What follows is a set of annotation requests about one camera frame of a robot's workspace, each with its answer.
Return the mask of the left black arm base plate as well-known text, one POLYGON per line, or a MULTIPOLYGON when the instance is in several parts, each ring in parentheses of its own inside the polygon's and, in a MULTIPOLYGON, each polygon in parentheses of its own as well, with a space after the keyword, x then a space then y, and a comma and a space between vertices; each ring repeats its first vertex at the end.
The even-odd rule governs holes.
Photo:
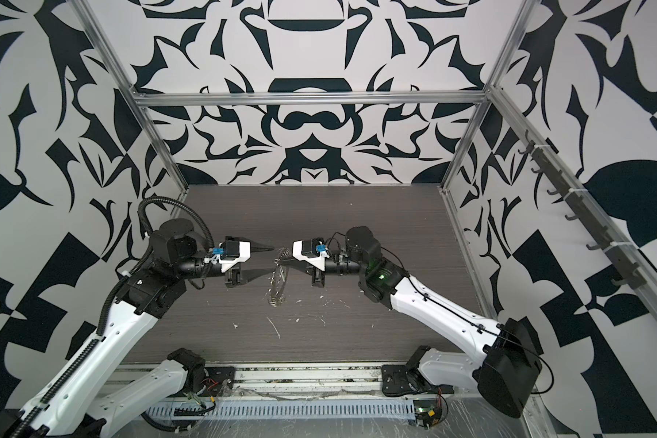
POLYGON ((230 394, 235 388, 234 366, 207 366, 204 368, 199 388, 195 392, 202 397, 217 397, 230 394))

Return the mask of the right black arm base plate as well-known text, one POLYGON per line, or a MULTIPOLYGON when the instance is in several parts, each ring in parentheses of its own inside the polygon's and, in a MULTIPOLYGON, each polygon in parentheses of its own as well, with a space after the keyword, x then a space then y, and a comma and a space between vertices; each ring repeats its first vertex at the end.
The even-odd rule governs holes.
POLYGON ((406 365, 381 366, 381 392, 386 397, 403 397, 418 394, 453 394, 451 385, 433 385, 406 365))

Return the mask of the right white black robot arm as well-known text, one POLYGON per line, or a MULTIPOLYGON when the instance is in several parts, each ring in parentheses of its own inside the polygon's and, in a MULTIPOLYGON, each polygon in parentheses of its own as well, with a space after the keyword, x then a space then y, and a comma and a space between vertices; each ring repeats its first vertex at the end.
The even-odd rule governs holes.
POLYGON ((367 226, 350 228, 343 237, 337 250, 320 237, 296 241, 277 262, 309 275, 316 287, 330 275, 357 277, 370 301, 415 319, 465 354, 456 361, 435 348, 420 348, 405 366, 407 380, 476 391, 498 412, 521 417, 547 365, 531 331, 514 319, 478 315, 428 288, 367 226))

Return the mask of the small green circuit board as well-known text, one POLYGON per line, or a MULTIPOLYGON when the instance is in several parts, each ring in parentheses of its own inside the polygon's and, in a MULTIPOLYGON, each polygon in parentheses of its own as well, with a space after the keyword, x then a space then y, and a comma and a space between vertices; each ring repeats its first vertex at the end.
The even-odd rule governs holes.
POLYGON ((444 398, 419 401, 414 405, 414 422, 418 427, 431 429, 441 423, 449 414, 449 407, 444 398))

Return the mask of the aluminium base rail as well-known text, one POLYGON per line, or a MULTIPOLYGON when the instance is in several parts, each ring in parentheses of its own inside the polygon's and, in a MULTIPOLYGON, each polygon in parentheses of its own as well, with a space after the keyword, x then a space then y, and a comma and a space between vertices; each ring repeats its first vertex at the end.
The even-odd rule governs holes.
POLYGON ((225 363, 234 366, 235 388, 228 396, 260 398, 328 398, 332 396, 381 397, 384 361, 225 363))

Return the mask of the black wall hook rail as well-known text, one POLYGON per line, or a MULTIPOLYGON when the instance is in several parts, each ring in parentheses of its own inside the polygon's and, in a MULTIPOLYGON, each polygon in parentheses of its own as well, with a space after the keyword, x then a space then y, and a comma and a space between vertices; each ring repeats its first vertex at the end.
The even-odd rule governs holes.
POLYGON ((544 175, 552 184, 552 189, 547 190, 547 193, 567 204, 571 214, 565 215, 565 219, 569 222, 578 221, 585 228, 593 241, 586 245, 587 250, 602 251, 620 275, 619 279, 613 279, 611 283, 635 290, 647 285, 640 264, 631 255, 631 243, 611 229, 611 220, 603 217, 602 209, 591 193, 581 187, 557 157, 553 147, 536 143, 529 137, 529 131, 525 133, 525 142, 525 148, 518 153, 528 155, 538 166, 532 172, 544 175))

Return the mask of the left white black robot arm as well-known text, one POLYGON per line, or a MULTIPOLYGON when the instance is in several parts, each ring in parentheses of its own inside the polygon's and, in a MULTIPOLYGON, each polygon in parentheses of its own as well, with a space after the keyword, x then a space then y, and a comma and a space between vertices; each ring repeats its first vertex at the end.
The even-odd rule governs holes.
POLYGON ((194 280, 245 284, 240 266, 268 245, 226 237, 217 245, 200 217, 144 220, 149 243, 133 271, 107 297, 98 326, 59 374, 22 408, 0 412, 0 437, 111 437, 162 399, 204 390, 202 357, 180 348, 152 372, 115 393, 100 390, 122 360, 194 280))

